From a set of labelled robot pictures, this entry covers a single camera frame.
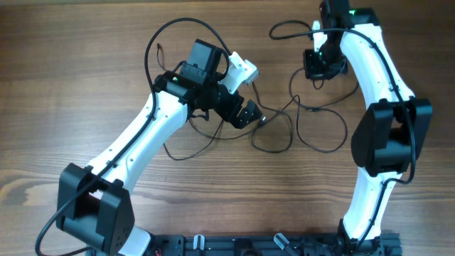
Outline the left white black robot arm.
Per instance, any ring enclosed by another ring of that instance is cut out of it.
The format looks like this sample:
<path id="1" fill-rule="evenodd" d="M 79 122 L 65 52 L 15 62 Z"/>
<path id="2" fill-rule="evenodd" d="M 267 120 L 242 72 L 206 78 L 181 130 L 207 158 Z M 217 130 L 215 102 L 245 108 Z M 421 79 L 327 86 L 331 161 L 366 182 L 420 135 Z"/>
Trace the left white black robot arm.
<path id="1" fill-rule="evenodd" d="M 158 75 L 141 112 L 121 135 L 85 167 L 69 164 L 59 179 L 58 207 L 71 198 L 55 224 L 96 255 L 146 255 L 154 237 L 138 228 L 131 195 L 149 162 L 195 110 L 214 110 L 242 129 L 262 113 L 237 91 L 258 76 L 257 67 L 236 53 L 196 40 L 191 54 Z"/>

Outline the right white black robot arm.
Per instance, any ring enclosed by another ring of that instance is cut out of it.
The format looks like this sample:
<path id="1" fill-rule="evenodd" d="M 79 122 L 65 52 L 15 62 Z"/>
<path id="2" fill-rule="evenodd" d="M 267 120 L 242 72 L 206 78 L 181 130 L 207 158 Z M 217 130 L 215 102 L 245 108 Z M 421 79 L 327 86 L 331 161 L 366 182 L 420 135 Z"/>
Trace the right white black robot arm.
<path id="1" fill-rule="evenodd" d="M 432 105 L 402 81 L 371 8 L 322 1 L 319 10 L 321 19 L 311 28 L 314 47 L 304 52 L 306 78 L 330 80 L 352 69 L 365 100 L 366 112 L 351 139 L 358 177 L 342 219 L 348 241 L 360 247 L 380 236 L 393 187 L 412 181 Z"/>

